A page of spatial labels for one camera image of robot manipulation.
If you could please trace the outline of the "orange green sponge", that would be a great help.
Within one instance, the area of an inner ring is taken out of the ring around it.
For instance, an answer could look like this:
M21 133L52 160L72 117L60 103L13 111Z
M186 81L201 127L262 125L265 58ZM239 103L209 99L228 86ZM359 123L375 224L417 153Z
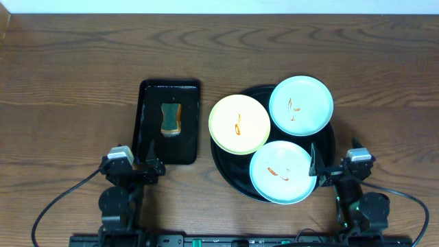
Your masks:
M182 105L179 103L163 103L161 105L163 121L161 133L164 137L174 137L181 132L181 111Z

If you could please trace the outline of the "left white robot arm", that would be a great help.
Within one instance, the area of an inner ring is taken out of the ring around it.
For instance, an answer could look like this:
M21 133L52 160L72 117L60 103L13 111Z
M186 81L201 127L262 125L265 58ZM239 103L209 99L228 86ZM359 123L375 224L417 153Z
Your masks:
M99 197L103 227L107 231L133 231L140 228L144 186L158 182L166 169L154 150L155 143L149 144L147 160L134 166L134 155L124 145L112 148L102 157L99 166L101 174L113 186Z

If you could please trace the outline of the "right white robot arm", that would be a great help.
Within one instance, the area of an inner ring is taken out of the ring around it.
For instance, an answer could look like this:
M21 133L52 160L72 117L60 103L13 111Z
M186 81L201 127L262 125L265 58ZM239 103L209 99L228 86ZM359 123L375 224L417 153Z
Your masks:
M316 144L311 145L309 175L318 179L318 187L333 187L336 194L337 220L345 229L340 241L351 237L381 236L388 227L390 199L377 192L364 193L360 183L369 175L375 157L356 139L339 166L326 166Z

